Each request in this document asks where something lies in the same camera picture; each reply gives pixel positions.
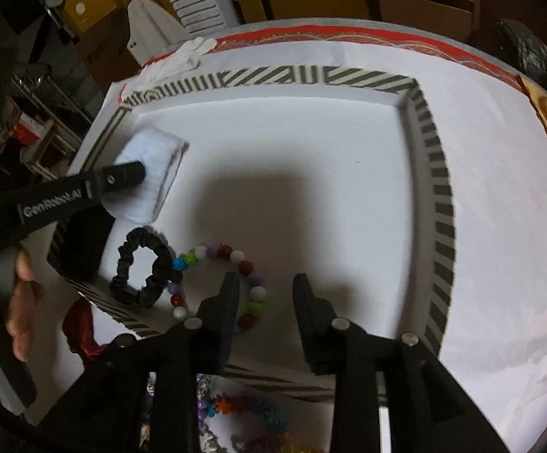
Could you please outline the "person's left hand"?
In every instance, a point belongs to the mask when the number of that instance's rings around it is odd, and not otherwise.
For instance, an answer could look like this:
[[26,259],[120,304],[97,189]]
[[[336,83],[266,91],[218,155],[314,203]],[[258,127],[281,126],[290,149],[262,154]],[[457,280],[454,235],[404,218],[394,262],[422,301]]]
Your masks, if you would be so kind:
[[36,315],[42,304],[44,287],[35,279],[30,253],[21,247],[15,257],[11,296],[0,308],[0,327],[11,337],[17,360],[29,360],[36,334]]

